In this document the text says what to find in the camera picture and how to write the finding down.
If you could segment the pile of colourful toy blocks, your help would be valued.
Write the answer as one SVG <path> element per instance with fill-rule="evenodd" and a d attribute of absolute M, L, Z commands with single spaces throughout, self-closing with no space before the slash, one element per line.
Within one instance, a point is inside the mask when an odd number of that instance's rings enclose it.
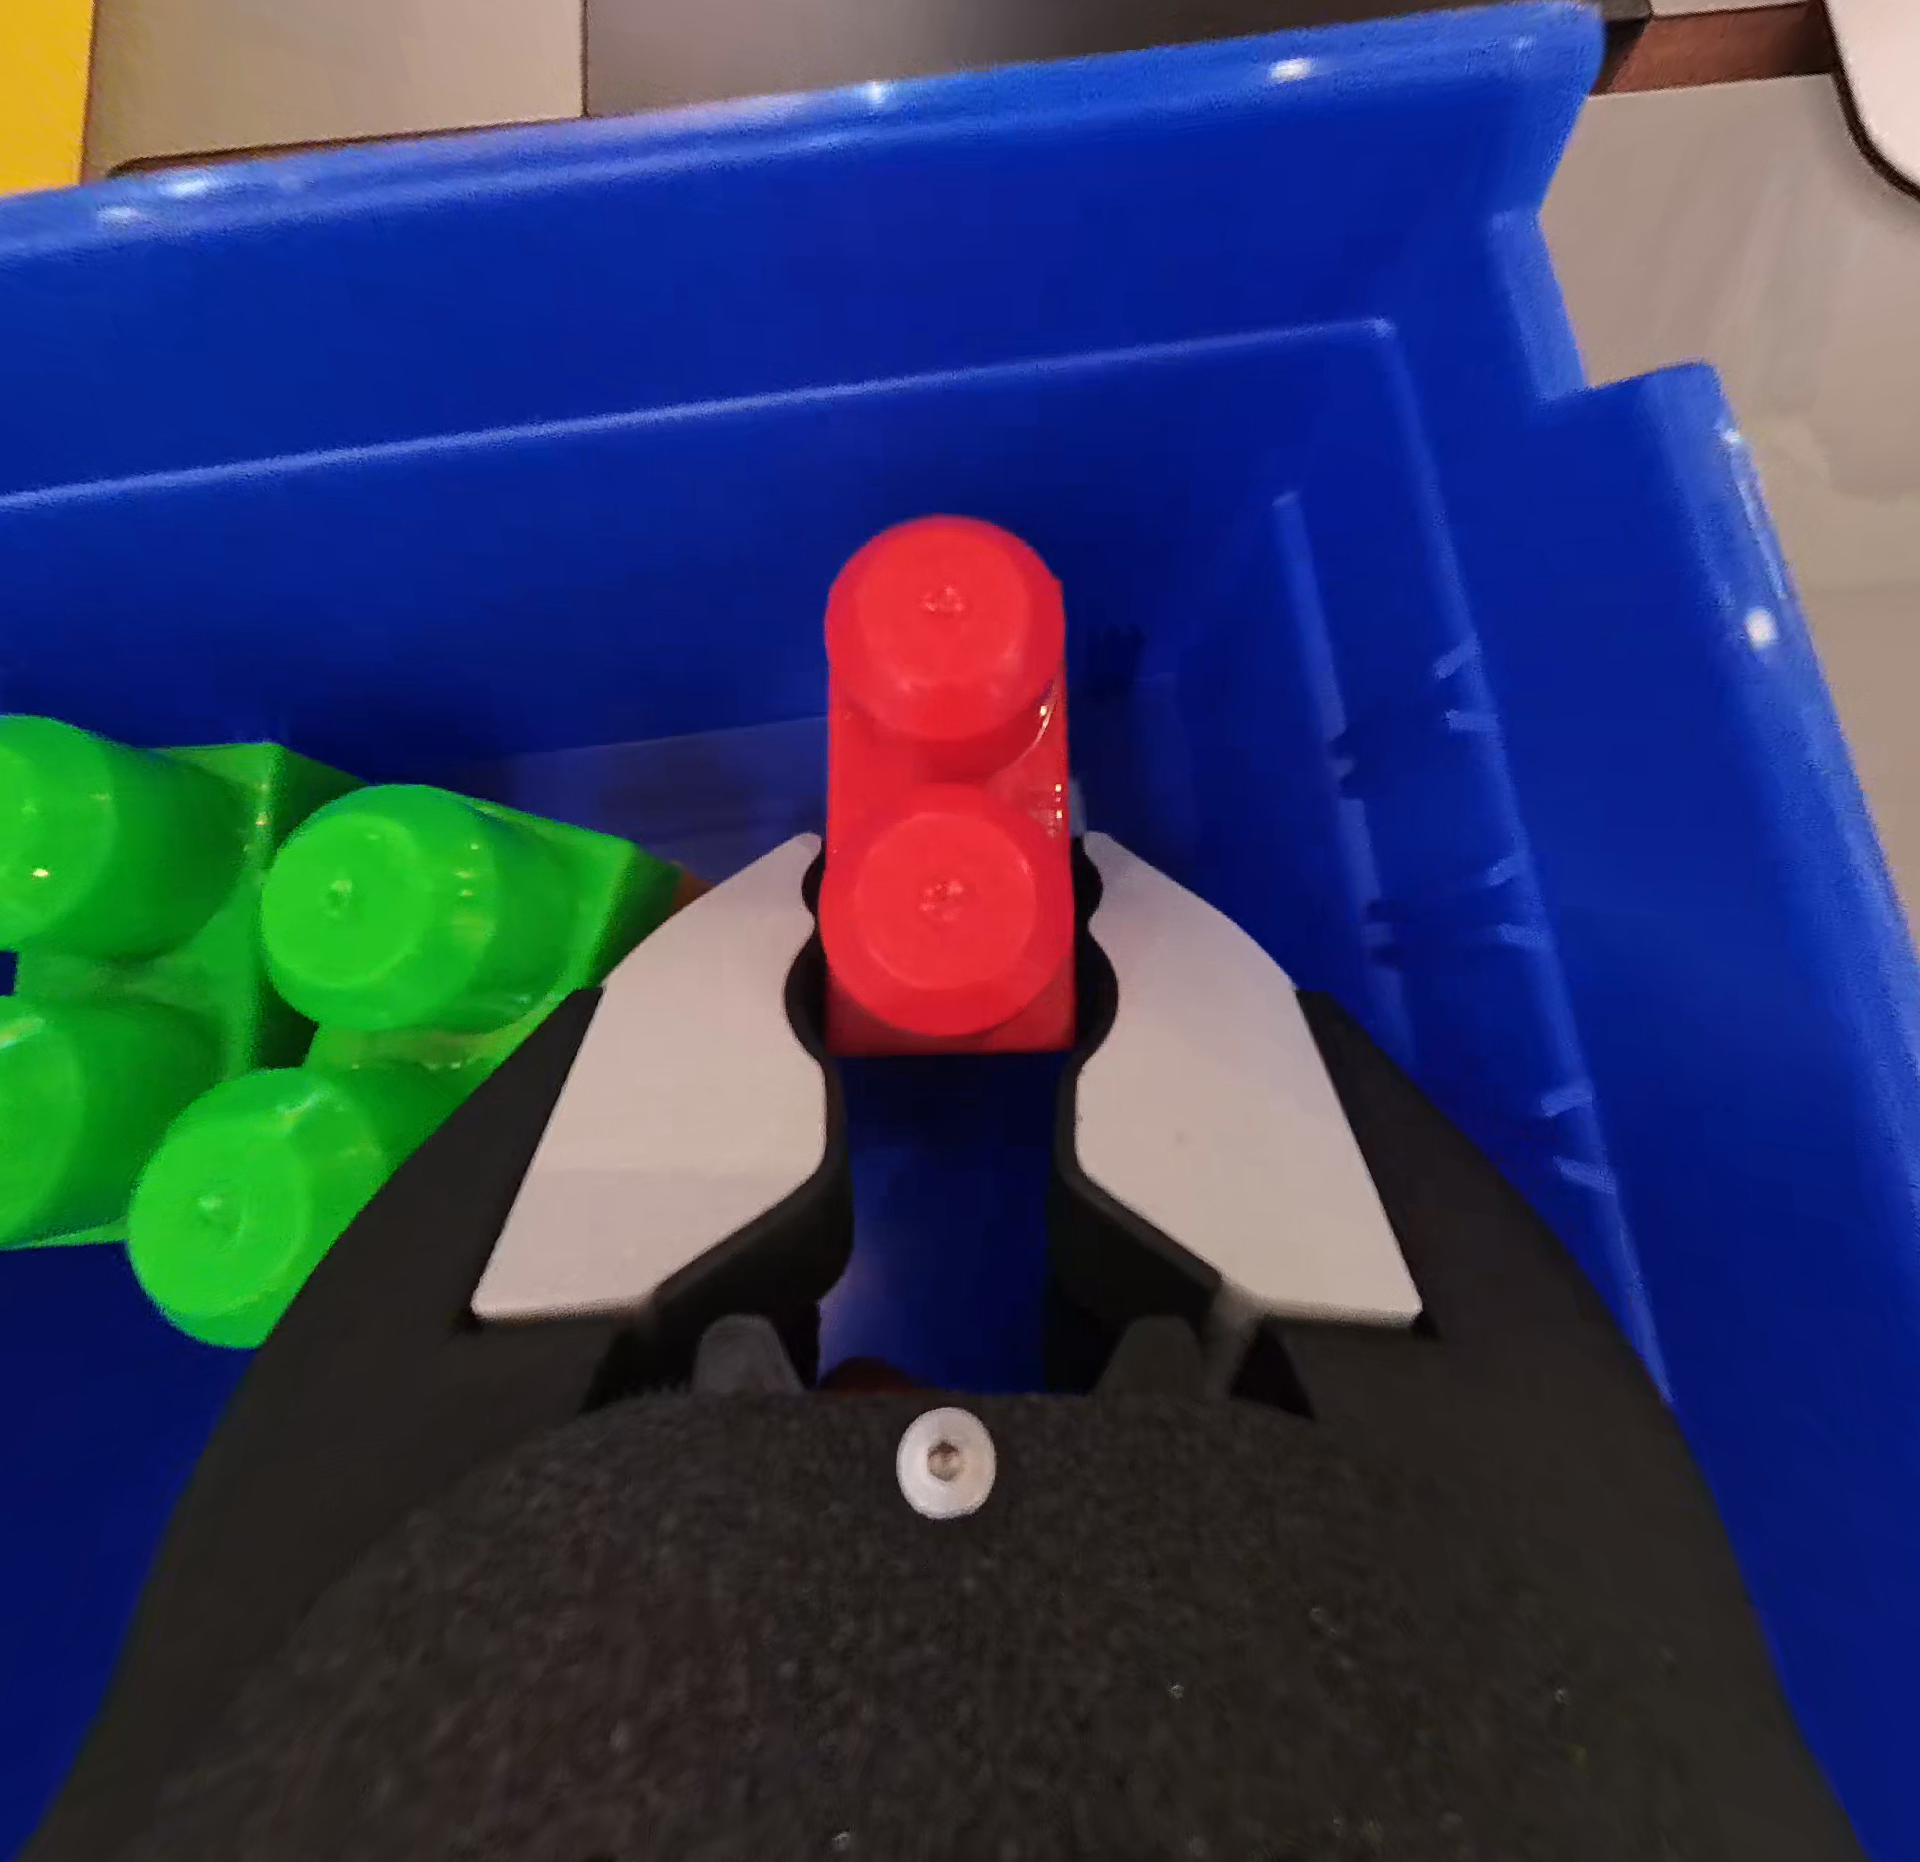
<path fill-rule="evenodd" d="M 258 1346 L 395 1170 L 685 899 L 676 865 L 277 742 L 2 720 L 2 1242 Z"/>

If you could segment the blue plastic bin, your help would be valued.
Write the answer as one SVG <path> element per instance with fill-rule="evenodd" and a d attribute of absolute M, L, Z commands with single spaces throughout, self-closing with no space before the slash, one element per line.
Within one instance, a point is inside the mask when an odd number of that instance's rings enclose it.
<path fill-rule="evenodd" d="M 852 1253 L 471 1310 L 603 984 L 270 1335 L 3 1252 L 3 1858 L 1914 1858 L 1914 947 L 1569 2 L 3 201 L 3 717 L 823 854 Z M 824 606 L 1062 584 L 1075 1034 L 824 1041 Z M 1293 981 L 1409 1328 L 1057 1282 L 1083 836 Z"/>

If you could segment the red double toy block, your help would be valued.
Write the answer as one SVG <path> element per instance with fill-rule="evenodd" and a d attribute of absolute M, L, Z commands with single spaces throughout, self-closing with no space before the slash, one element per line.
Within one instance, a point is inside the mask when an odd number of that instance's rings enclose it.
<path fill-rule="evenodd" d="M 1062 584 L 1010 531 L 921 514 L 841 568 L 824 654 L 827 1051 L 1068 1051 Z"/>

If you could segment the yellow plastic bin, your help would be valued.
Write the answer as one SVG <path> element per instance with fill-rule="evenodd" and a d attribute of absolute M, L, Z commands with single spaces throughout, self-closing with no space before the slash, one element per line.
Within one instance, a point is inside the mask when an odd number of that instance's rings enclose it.
<path fill-rule="evenodd" d="M 84 175 L 96 0 L 2 0 L 2 194 Z"/>

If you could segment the white document stand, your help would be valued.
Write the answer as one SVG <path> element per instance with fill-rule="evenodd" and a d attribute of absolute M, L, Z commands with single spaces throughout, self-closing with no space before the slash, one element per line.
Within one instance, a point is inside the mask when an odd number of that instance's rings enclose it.
<path fill-rule="evenodd" d="M 1867 157 L 1917 191 L 1917 0 L 1819 0 Z"/>

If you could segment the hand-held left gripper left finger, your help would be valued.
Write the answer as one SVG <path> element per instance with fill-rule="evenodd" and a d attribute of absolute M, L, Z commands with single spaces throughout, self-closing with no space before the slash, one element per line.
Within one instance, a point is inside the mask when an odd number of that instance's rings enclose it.
<path fill-rule="evenodd" d="M 606 976 L 471 1294 L 486 1323 L 814 1310 L 852 1253 L 845 1108 L 812 1033 L 823 854 L 791 836 Z"/>

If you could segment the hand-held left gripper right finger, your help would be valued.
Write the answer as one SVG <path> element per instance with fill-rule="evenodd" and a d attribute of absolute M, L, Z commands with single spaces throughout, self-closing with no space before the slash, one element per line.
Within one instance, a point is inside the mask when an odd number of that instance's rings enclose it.
<path fill-rule="evenodd" d="M 1409 1328 L 1420 1289 L 1300 995 L 1255 938 L 1113 836 L 1052 1142 L 1057 1282 L 1148 1315 Z"/>

